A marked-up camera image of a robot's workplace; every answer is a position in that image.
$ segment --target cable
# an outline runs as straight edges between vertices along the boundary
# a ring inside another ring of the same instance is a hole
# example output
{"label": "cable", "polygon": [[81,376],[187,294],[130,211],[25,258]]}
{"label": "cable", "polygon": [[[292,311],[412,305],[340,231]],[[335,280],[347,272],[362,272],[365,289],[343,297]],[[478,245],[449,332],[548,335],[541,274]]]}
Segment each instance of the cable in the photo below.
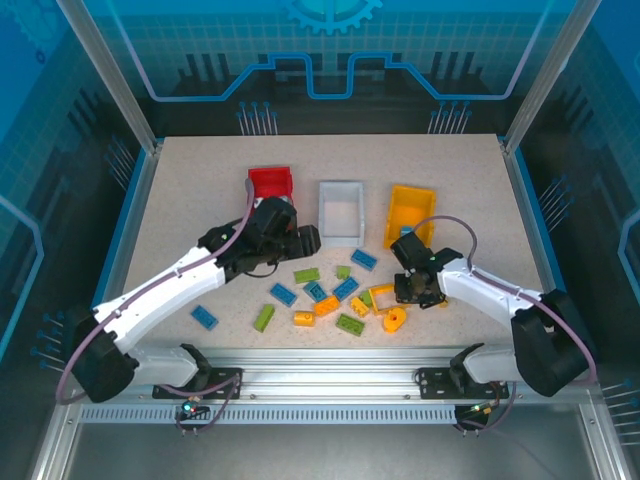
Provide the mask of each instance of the cable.
{"label": "cable", "polygon": [[200,265],[204,265],[205,263],[210,262],[211,260],[215,260],[219,255],[226,252],[231,247],[231,245],[234,244],[234,242],[238,239],[238,237],[242,233],[242,230],[244,230],[244,227],[247,225],[247,222],[249,221],[249,216],[251,215],[251,207],[253,206],[255,189],[253,187],[253,182],[251,182],[251,180],[248,178],[245,180],[245,188],[247,189],[246,210],[244,212],[242,220],[240,221],[240,224],[238,225],[238,228],[236,228],[236,231],[233,233],[233,235],[231,235],[231,238],[227,242],[225,242],[225,244],[222,245],[222,247],[220,247],[215,252],[207,255],[206,257],[203,257],[200,260],[190,263],[189,265],[186,265],[182,268],[178,268],[173,272],[167,273],[166,275],[163,275],[162,277],[155,280],[154,282],[151,282],[150,284],[146,285],[144,288],[141,288],[139,291],[131,295],[127,300],[122,302],[122,304],[118,308],[112,311],[100,324],[98,324],[93,330],[91,330],[91,332],[89,332],[89,334],[82,340],[82,342],[80,342],[80,345],[78,345],[78,347],[74,350],[74,352],[71,354],[71,357],[69,358],[69,361],[65,365],[64,371],[60,376],[60,381],[58,382],[58,386],[56,387],[56,401],[59,404],[70,405],[86,396],[86,393],[83,392],[70,398],[64,398],[63,397],[64,389],[69,380],[69,376],[71,375],[71,371],[73,370],[73,367],[75,367],[78,359],[80,358],[80,355],[84,353],[84,351],[87,349],[89,344],[98,336],[100,332],[102,332],[107,327],[107,325],[109,325],[116,318],[120,317],[121,313],[124,310],[129,308],[131,304],[133,304],[136,300],[138,300],[140,297],[142,297],[146,293],[149,293],[151,290],[153,290],[157,286],[162,285],[167,280],[170,280],[176,276],[181,276],[182,274],[190,270],[193,270],[194,268],[197,268]]}
{"label": "cable", "polygon": [[[476,427],[481,432],[489,430],[489,427],[483,428],[483,425],[481,423],[472,422],[471,420],[464,420],[462,423],[466,423],[468,425],[471,425],[472,427]],[[529,457],[531,457],[531,459],[534,462],[536,462],[538,464],[538,466],[540,468],[542,468],[545,472],[547,472],[552,478],[555,478],[556,480],[561,480],[560,476],[557,475],[549,467],[547,467],[547,465],[545,465],[545,463],[535,453],[533,453],[529,449],[529,447],[527,447],[524,443],[522,443],[518,437],[516,437],[515,435],[510,435],[508,433],[501,432],[500,430],[493,430],[491,433],[494,433],[495,435],[498,435],[498,436],[500,436],[502,438],[506,438],[508,440],[511,440],[513,443],[518,445],[522,450],[524,450],[529,455]]]}
{"label": "cable", "polygon": [[258,274],[249,273],[249,272],[244,272],[244,274],[247,277],[251,277],[251,278],[267,278],[267,277],[270,277],[271,275],[273,275],[274,273],[276,273],[276,270],[278,269],[278,265],[279,265],[279,263],[276,262],[275,265],[273,266],[273,270],[271,270],[270,273],[267,273],[265,275],[258,275]]}
{"label": "cable", "polygon": [[[225,411],[225,409],[227,408],[227,406],[229,405],[229,401],[231,400],[231,397],[233,396],[233,392],[235,391],[237,385],[238,385],[238,376],[234,375],[232,378],[230,378],[229,380],[227,380],[226,382],[221,383],[220,385],[216,386],[215,390],[218,390],[218,388],[222,385],[222,384],[227,384],[228,382],[232,381],[233,382],[233,387],[231,388],[231,390],[229,391],[229,394],[227,395],[227,398],[224,400],[224,403],[220,406],[220,409],[216,412],[216,414],[213,416],[213,418],[209,421],[209,423],[203,425],[200,428],[194,427],[193,428],[193,434],[194,435],[198,435],[198,432],[204,432],[208,429],[210,429],[211,427],[213,427],[213,425],[220,419],[220,417],[222,416],[222,413]],[[203,394],[202,392],[196,392],[197,395],[206,395]],[[180,417],[178,415],[176,415],[176,427],[178,427],[180,429],[180,431],[182,431],[182,435],[184,435],[186,432],[188,432],[189,430],[187,430],[186,428],[184,428],[182,426],[182,423],[180,422]]]}
{"label": "cable", "polygon": [[420,227],[422,227],[423,225],[425,225],[426,223],[432,220],[441,220],[441,219],[451,220],[456,223],[459,223],[464,228],[466,228],[469,234],[471,235],[471,240],[473,241],[473,244],[471,245],[471,250],[469,251],[469,255],[467,256],[467,266],[469,268],[469,272],[471,273],[471,275],[482,280],[486,284],[491,285],[492,287],[495,287],[511,295],[519,296],[520,298],[526,300],[527,302],[535,305],[544,313],[549,315],[549,317],[551,317],[553,321],[556,322],[560,326],[560,328],[562,328],[567,333],[567,335],[569,335],[571,340],[575,342],[575,344],[578,346],[578,348],[584,355],[585,359],[587,360],[587,364],[589,365],[589,376],[585,380],[574,380],[571,383],[573,385],[590,385],[590,384],[596,383],[598,381],[598,373],[596,369],[596,362],[593,359],[593,355],[591,355],[591,352],[589,351],[587,346],[584,344],[582,339],[576,334],[576,332],[573,331],[573,329],[562,318],[560,318],[559,315],[557,315],[553,310],[551,310],[549,307],[547,307],[544,303],[542,303],[538,299],[533,298],[532,296],[527,295],[526,293],[522,293],[520,289],[513,288],[508,285],[503,285],[500,282],[497,282],[491,278],[488,278],[482,275],[481,273],[477,272],[473,268],[472,259],[474,254],[476,253],[476,249],[478,248],[478,237],[468,223],[466,223],[463,220],[460,220],[457,217],[453,217],[451,215],[434,215],[432,217],[427,217],[424,220],[422,220],[420,223],[418,223],[418,225],[415,226],[413,231],[414,232],[417,231]]}

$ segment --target blue lego brick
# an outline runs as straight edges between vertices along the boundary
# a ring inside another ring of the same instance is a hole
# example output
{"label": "blue lego brick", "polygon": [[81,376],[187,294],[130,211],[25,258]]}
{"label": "blue lego brick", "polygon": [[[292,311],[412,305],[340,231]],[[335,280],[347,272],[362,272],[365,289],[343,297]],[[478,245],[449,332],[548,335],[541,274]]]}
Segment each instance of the blue lego brick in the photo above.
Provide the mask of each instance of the blue lego brick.
{"label": "blue lego brick", "polygon": [[287,307],[293,305],[298,296],[287,287],[276,283],[269,293],[276,299],[284,303]]}
{"label": "blue lego brick", "polygon": [[324,291],[324,288],[322,288],[318,282],[307,283],[303,290],[316,303],[321,302],[328,297],[327,292]]}
{"label": "blue lego brick", "polygon": [[376,267],[376,263],[378,263],[378,259],[376,257],[372,257],[360,249],[356,249],[356,251],[353,252],[353,255],[351,255],[351,261],[369,271],[372,271]]}
{"label": "blue lego brick", "polygon": [[356,282],[355,278],[349,277],[333,290],[333,294],[339,301],[342,301],[355,292],[359,286],[360,285]]}
{"label": "blue lego brick", "polygon": [[218,319],[211,315],[207,309],[201,305],[198,305],[193,312],[191,312],[191,316],[198,320],[198,323],[207,330],[213,330],[213,328],[218,324]]}

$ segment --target yellow bin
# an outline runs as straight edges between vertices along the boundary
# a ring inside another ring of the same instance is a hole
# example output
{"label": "yellow bin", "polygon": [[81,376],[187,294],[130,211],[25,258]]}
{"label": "yellow bin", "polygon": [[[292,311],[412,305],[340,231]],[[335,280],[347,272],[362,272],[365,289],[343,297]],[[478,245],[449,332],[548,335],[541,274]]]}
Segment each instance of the yellow bin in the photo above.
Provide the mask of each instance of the yellow bin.
{"label": "yellow bin", "polygon": [[[394,185],[384,234],[384,248],[391,248],[391,244],[400,238],[403,227],[413,228],[425,218],[434,215],[435,211],[436,192],[433,190]],[[435,225],[429,222],[420,227],[416,234],[428,247],[431,245],[434,230]]]}

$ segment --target blue trim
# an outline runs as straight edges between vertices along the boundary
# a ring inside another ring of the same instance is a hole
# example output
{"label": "blue trim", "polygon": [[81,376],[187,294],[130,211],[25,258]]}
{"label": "blue trim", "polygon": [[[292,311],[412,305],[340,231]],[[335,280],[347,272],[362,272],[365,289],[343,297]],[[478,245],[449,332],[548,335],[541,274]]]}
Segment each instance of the blue trim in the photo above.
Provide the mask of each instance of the blue trim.
{"label": "blue trim", "polygon": [[18,320],[20,319],[20,315],[22,314],[22,310],[27,303],[27,298],[29,298],[29,293],[31,293],[31,288],[33,288],[33,283],[36,281],[38,271],[40,270],[40,266],[42,265],[42,261],[44,260],[44,245],[42,244],[42,234],[40,232],[40,226],[38,225],[36,220],[31,218],[31,215],[20,210],[3,195],[0,195],[0,207],[6,208],[11,215],[18,219],[20,223],[31,230],[31,233],[33,234],[33,243],[36,247],[36,258],[31,265],[29,275],[27,276],[27,279],[22,286],[18,301],[13,308],[13,312],[11,312],[7,327],[5,328],[4,333],[2,334],[2,338],[0,339],[0,362],[2,362],[2,358],[4,357],[4,354],[7,351],[7,347],[9,346],[11,336],[15,331]]}
{"label": "blue trim", "polygon": [[420,73],[420,71],[410,62],[396,62],[393,60],[393,52],[388,51],[371,51],[371,52],[357,52],[352,53],[347,62],[347,88],[344,93],[316,93],[314,87],[314,76],[313,76],[313,66],[311,57],[302,52],[279,52],[279,53],[268,53],[267,54],[267,63],[265,64],[250,64],[244,71],[238,75],[238,77],[227,87],[227,89],[221,95],[197,95],[197,96],[168,96],[162,97],[158,95],[153,86],[151,85],[151,80],[147,75],[144,67],[142,66],[142,61],[138,56],[133,42],[129,38],[126,29],[124,28],[124,24],[122,23],[122,19],[118,15],[116,11],[113,0],[106,0],[108,8],[113,16],[113,20],[122,35],[122,39],[125,43],[127,50],[133,60],[133,63],[140,74],[140,78],[149,93],[149,96],[155,100],[156,102],[224,102],[226,101],[239,87],[242,83],[253,73],[256,71],[270,71],[276,70],[276,61],[277,60],[302,60],[305,63],[305,72],[306,72],[306,83],[307,83],[307,93],[310,98],[314,100],[346,100],[351,98],[354,90],[354,79],[355,79],[355,63],[359,59],[383,59],[384,60],[384,68],[386,69],[400,69],[406,70],[407,73],[412,75],[415,80],[427,91],[429,92],[433,98],[436,100],[505,100],[511,96],[513,89],[516,86],[518,79],[520,78],[520,74],[524,69],[525,64],[529,58],[531,51],[533,50],[534,45],[537,42],[538,35],[542,30],[543,25],[546,22],[551,9],[553,8],[556,0],[548,0],[544,11],[542,12],[540,18],[538,19],[538,23],[529,39],[526,48],[516,66],[516,69],[511,77],[509,85],[507,86],[506,91],[503,94],[445,94],[439,93],[429,81],[424,78],[424,76]]}
{"label": "blue trim", "polygon": [[138,189],[140,174],[142,173],[142,167],[145,163],[146,156],[146,152],[141,148],[140,154],[138,155],[138,160],[136,161],[136,166],[133,169],[131,181],[129,182],[127,194],[124,197],[124,202],[122,203],[122,208],[120,209],[118,223],[116,223],[116,228],[113,231],[113,236],[111,237],[111,244],[109,245],[107,258],[105,258],[104,260],[104,266],[102,267],[102,272],[100,273],[100,279],[98,280],[96,293],[93,296],[93,300],[91,302],[92,307],[99,305],[104,301],[104,292],[107,288],[107,281],[109,280],[109,275],[111,274],[111,270],[113,269],[113,262],[116,259],[116,253],[118,252],[120,242],[122,241],[122,233],[124,232],[124,226],[127,223],[127,218],[129,217],[129,210],[131,209],[131,203],[133,203],[133,197],[135,196],[136,190]]}
{"label": "blue trim", "polygon": [[631,262],[629,261],[626,252],[627,242],[629,241],[629,231],[638,222],[640,222],[640,209],[629,215],[622,224],[620,241],[618,243],[618,258],[620,259],[624,273],[629,280],[629,285],[631,285],[633,294],[636,296],[636,301],[640,303],[640,283],[638,283],[638,279],[636,278],[636,274],[633,271],[633,267],[631,266]]}
{"label": "blue trim", "polygon": [[531,204],[531,210],[533,210],[533,217],[535,218],[536,224],[538,225],[540,239],[542,240],[542,247],[544,248],[544,253],[547,256],[547,260],[549,261],[549,267],[551,268],[553,281],[556,284],[556,288],[566,292],[567,287],[564,283],[564,279],[562,278],[562,273],[560,272],[560,265],[558,265],[556,252],[553,250],[551,237],[549,236],[549,231],[547,230],[547,226],[544,223],[544,217],[542,216],[542,210],[540,210],[538,197],[536,196],[536,192],[533,189],[533,182],[531,181],[531,176],[529,175],[529,170],[527,169],[527,164],[524,161],[524,156],[522,155],[520,148],[516,149],[515,157],[516,161],[518,162],[518,169],[520,170],[520,174],[522,175],[524,188],[527,191],[529,203]]}

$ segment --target yellow lego brick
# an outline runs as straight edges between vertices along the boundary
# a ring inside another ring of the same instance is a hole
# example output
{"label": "yellow lego brick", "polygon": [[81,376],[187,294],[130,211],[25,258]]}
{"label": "yellow lego brick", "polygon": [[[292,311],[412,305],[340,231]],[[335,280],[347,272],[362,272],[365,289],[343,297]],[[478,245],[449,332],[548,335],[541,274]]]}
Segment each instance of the yellow lego brick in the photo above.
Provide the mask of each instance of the yellow lego brick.
{"label": "yellow lego brick", "polygon": [[338,297],[336,297],[335,295],[331,295],[321,302],[316,303],[313,306],[313,311],[316,312],[316,315],[318,317],[324,317],[325,315],[337,310],[338,307],[340,307]]}
{"label": "yellow lego brick", "polygon": [[293,316],[293,324],[296,327],[313,327],[316,324],[316,316],[313,312],[296,312]]}
{"label": "yellow lego brick", "polygon": [[367,307],[358,297],[353,297],[351,299],[351,309],[356,312],[360,318],[363,318],[367,313],[369,313],[369,307]]}
{"label": "yellow lego brick", "polygon": [[393,292],[393,283],[388,283],[387,285],[378,285],[377,287],[371,287],[369,289],[369,295],[371,296],[371,303],[373,308],[373,313],[376,315],[381,315],[383,313],[387,313],[392,308],[408,308],[409,305],[391,305],[389,307],[380,308],[378,303],[376,302],[376,295],[384,295],[385,293]]}
{"label": "yellow lego brick", "polygon": [[382,328],[387,333],[396,333],[407,319],[407,312],[404,308],[392,308],[382,321]]}

